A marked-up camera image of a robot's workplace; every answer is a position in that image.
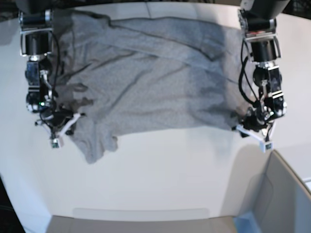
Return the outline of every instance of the metal bracket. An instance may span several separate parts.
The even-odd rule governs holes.
[[[273,123],[273,126],[272,126],[272,129],[271,129],[271,132],[270,132],[270,138],[272,137],[273,133],[274,133],[274,130],[275,130],[275,126],[276,126],[276,123],[274,122]],[[238,125],[236,127],[236,130],[241,132],[241,133],[244,133],[252,138],[254,138],[255,140],[259,141],[259,147],[261,149],[261,151],[263,153],[265,153],[267,150],[271,150],[274,148],[274,144],[273,144],[273,141],[269,140],[269,141],[265,141],[265,138],[261,138],[259,137],[257,134],[255,134],[253,131],[250,131],[250,130],[247,130],[243,127],[243,125]]]
[[[248,56],[248,60],[251,62],[251,63],[255,63],[257,65],[259,65],[258,62],[255,62],[253,57],[251,56],[251,52],[250,52],[250,49],[248,47],[248,43],[252,43],[254,40],[257,40],[257,39],[263,39],[263,38],[266,38],[266,39],[273,39],[273,42],[274,44],[276,45],[276,50],[277,50],[277,55],[276,55],[276,58],[281,58],[281,49],[280,49],[280,45],[279,45],[279,42],[278,42],[278,38],[277,38],[277,35],[276,34],[273,34],[273,37],[271,37],[272,35],[263,35],[263,36],[257,36],[257,37],[248,37],[248,38],[244,38],[243,41],[244,41],[244,44],[245,44],[245,47],[246,47],[246,51],[247,51],[247,56]]]
[[[28,55],[25,52],[24,49],[24,37],[27,34],[31,34],[31,33],[38,33],[38,32],[52,32],[53,29],[52,28],[42,28],[42,29],[33,29],[33,30],[26,30],[26,31],[20,31],[20,48],[19,48],[19,54],[22,57],[27,57]]]

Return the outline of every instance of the black cable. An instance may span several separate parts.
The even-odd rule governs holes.
[[[246,44],[246,42],[243,40],[243,41],[242,41],[242,47],[241,47],[241,56],[240,56],[241,64],[243,64],[243,49],[244,49],[244,46],[247,46],[247,44]],[[244,76],[245,76],[245,78],[246,78],[246,81],[247,81],[247,84],[248,84],[249,88],[250,88],[251,91],[253,92],[253,94],[254,94],[256,100],[258,100],[257,95],[255,94],[254,89],[253,89],[251,83],[250,83],[249,80],[248,80],[247,74],[246,74],[246,72],[245,72],[245,67],[244,67],[244,68],[242,67],[242,70],[243,70],[243,74],[244,74]]]
[[[41,120],[44,124],[46,124],[46,125],[49,127],[50,131],[52,132],[52,127],[51,127],[50,125],[48,125],[47,122],[42,118],[42,115],[41,115],[42,113],[43,113],[43,112],[40,112],[40,113],[39,113],[40,120]]]
[[[54,83],[53,83],[53,90],[55,90],[58,70],[59,70],[59,66],[60,66],[60,48],[59,48],[59,43],[58,43],[58,39],[57,39],[56,35],[53,32],[51,32],[51,34],[52,34],[52,37],[53,37],[53,40],[56,44],[56,49],[57,49],[57,62],[56,62],[56,70],[55,70],[55,74],[54,74]]]
[[[245,66],[246,63],[248,61],[248,57],[245,57],[244,61],[242,62],[242,68],[241,68],[241,72],[240,72],[240,76],[239,76],[239,91],[241,93],[241,95],[243,96],[243,98],[246,100],[246,102],[250,103],[251,105],[255,105],[255,102],[251,101],[248,96],[245,94],[245,92],[243,91],[242,88],[242,80],[243,80],[243,76],[244,76],[244,70],[245,70]]]
[[[267,136],[266,136],[266,142],[270,141],[270,131],[272,130],[272,128],[273,128],[273,123],[271,123],[268,129]]]

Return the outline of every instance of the gray cloth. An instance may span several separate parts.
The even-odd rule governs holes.
[[[83,12],[55,18],[64,61],[58,102],[86,113],[71,139],[88,163],[115,151],[117,136],[204,125],[231,130],[247,108],[238,89],[237,29]]]

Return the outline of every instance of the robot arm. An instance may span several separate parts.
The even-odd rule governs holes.
[[[290,0],[243,0],[239,10],[243,44],[247,57],[242,61],[244,70],[247,61],[255,64],[253,81],[259,89],[259,97],[252,102],[242,90],[241,72],[240,91],[252,107],[237,127],[242,136],[250,135],[251,131],[262,131],[265,139],[260,141],[263,151],[273,147],[269,138],[277,118],[285,115],[287,104],[281,89],[282,76],[277,58],[281,57],[276,35],[276,16],[280,14]]]
[[[289,1],[242,0],[239,10],[242,47],[245,46],[247,50],[244,61],[241,58],[239,90],[252,107],[236,129],[242,136],[253,135],[259,140],[253,131],[261,131],[265,136],[260,140],[263,151],[272,147],[269,137],[274,130],[275,120],[286,113],[287,105],[281,89],[282,77],[276,65],[277,58],[281,57],[276,35],[276,16]],[[29,84],[27,106],[31,112],[39,113],[38,124],[46,124],[50,128],[52,147],[60,147],[64,129],[70,129],[79,116],[56,105],[55,83],[51,84],[51,77],[55,80],[58,75],[57,69],[53,71],[49,61],[52,41],[57,44],[52,32],[52,0],[16,0],[16,4],[20,9],[21,55],[29,58],[25,73]],[[247,61],[256,66],[253,74],[254,83],[259,89],[256,101],[251,101],[242,89]]]
[[[35,125],[49,128],[51,146],[62,147],[62,136],[71,133],[72,125],[81,114],[56,103],[56,78],[60,67],[58,41],[52,28],[51,0],[17,0],[20,23],[20,54],[28,57],[25,76],[28,82],[26,97],[30,112],[39,114]],[[53,52],[55,43],[57,53]],[[50,54],[57,56],[56,69],[52,68]]]

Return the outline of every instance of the white table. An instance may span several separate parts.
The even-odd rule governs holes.
[[[149,2],[82,9],[112,19],[173,16],[240,27],[238,8],[224,5]],[[26,59],[19,56],[17,20],[0,24],[1,42],[8,30],[15,34],[0,47],[0,174],[25,228],[43,233],[51,215],[177,220],[235,216],[247,206],[244,200],[256,187],[268,155],[251,138],[237,133],[202,127],[126,135],[119,138],[117,152],[106,153],[93,165],[68,138],[63,149],[52,150],[46,132],[33,125],[36,116],[25,107]],[[277,122],[274,140],[291,160],[299,156],[293,155],[296,147],[305,145],[303,154],[311,149],[311,21],[280,15],[277,31],[289,108]],[[311,172],[303,176],[311,177]]]

